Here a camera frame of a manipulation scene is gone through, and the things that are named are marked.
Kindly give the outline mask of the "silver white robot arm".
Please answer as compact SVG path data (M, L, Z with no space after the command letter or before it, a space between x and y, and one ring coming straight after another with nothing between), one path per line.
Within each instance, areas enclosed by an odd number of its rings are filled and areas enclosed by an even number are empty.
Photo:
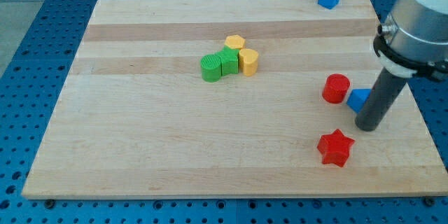
M447 79L447 0L396 0L373 48L383 69L355 119L366 132L379 126L409 79Z

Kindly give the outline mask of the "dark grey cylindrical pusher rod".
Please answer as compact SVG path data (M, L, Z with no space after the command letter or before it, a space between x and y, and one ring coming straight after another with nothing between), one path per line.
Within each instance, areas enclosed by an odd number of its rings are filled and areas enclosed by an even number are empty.
M356 116L356 126L366 132L376 130L406 84L406 78L395 76L383 68Z

